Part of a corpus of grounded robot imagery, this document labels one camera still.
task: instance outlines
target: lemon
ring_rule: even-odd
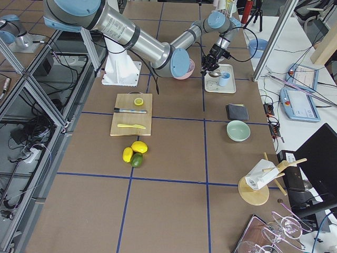
[[[144,104],[144,100],[142,98],[135,98],[133,101],[135,105],[140,106]]]
[[[142,141],[135,141],[134,143],[132,143],[131,148],[133,151],[142,154],[147,151],[147,145]]]
[[[123,151],[123,161],[124,162],[130,162],[131,158],[133,156],[133,150],[130,147],[127,147]]]

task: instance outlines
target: monitor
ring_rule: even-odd
[[[295,212],[299,217],[331,209],[337,215],[337,133],[327,124],[322,125],[295,151],[296,160],[307,158],[300,164],[323,202]]]

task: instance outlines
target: brown table surface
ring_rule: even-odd
[[[128,2],[124,15],[160,41],[170,42],[211,5]],[[217,38],[202,38],[208,52]],[[249,57],[242,31],[229,50]],[[188,49],[200,69],[198,46]],[[271,189],[263,206],[243,201],[237,183],[267,152],[277,163],[250,62],[232,60],[235,94],[207,93],[200,73],[158,80],[160,95],[142,65],[137,87],[103,86],[96,79],[26,252],[230,253],[253,213],[271,221],[287,197]],[[111,137],[118,93],[153,93],[152,135]],[[251,137],[226,134],[225,105],[245,104]],[[139,168],[123,162],[133,141],[147,143]]]
[[[23,26],[30,33],[42,34],[51,37],[55,30],[48,28],[44,24],[43,20],[43,2],[32,0],[1,0],[0,1],[0,17],[14,14],[17,15]],[[39,54],[43,45],[41,44],[34,53],[14,53],[16,58],[20,61],[23,67],[27,68]],[[5,74],[12,78],[11,87],[6,96],[10,93],[13,87],[17,84],[17,81],[21,78],[21,75],[17,74],[9,61],[0,52],[0,73]],[[0,75],[0,84],[5,77]]]

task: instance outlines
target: green lime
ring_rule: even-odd
[[[141,153],[135,153],[131,158],[131,166],[132,167],[139,167],[142,165],[143,162],[143,154]]]

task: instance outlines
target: yellow knife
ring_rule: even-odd
[[[117,124],[117,127],[119,127],[119,128],[140,128],[140,129],[146,129],[145,126],[143,126],[143,125],[138,125],[138,124],[134,124],[134,125]]]

